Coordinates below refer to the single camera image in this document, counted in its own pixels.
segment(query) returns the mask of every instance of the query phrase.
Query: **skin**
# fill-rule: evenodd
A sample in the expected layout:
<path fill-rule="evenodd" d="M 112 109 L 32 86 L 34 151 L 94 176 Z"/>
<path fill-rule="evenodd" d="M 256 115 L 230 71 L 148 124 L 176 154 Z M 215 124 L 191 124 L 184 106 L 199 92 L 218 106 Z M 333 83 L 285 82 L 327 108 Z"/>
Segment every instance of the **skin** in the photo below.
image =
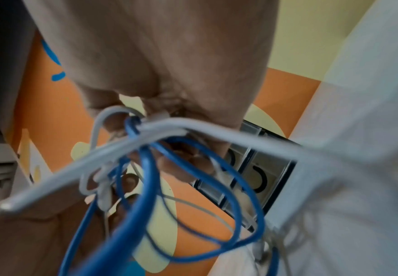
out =
<path fill-rule="evenodd" d="M 90 115 L 122 105 L 122 94 L 141 97 L 147 115 L 165 110 L 234 129 L 263 82 L 278 9 L 278 0 L 24 2 Z M 105 128 L 116 133 L 124 119 L 114 115 Z M 221 156 L 229 146 L 204 139 Z M 170 147 L 212 171 L 191 148 Z M 192 180 L 169 160 L 155 157 L 160 170 Z M 135 182 L 125 177 L 124 186 L 131 191 Z M 19 214 L 0 209 L 0 275 L 56 275 L 86 208 L 71 186 Z M 111 217 L 110 228 L 124 216 Z M 101 218 L 95 216 L 73 265 L 103 239 Z"/>

